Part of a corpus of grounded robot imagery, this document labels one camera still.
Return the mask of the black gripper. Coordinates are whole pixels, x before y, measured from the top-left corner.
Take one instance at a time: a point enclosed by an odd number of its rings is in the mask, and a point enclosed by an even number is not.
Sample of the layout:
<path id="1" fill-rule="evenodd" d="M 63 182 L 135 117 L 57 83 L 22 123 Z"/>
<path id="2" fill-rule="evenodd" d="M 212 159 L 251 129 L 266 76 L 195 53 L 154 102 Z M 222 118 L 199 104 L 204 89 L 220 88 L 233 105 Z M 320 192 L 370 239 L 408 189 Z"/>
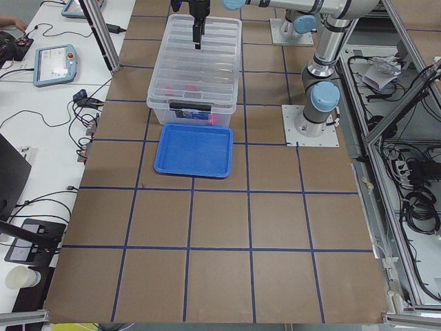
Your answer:
<path id="1" fill-rule="evenodd" d="M 200 50 L 201 36 L 205 34 L 205 22 L 210 14 L 210 0 L 189 0 L 188 4 L 189 13 L 196 19 L 192 26 L 193 42 L 195 48 Z"/>

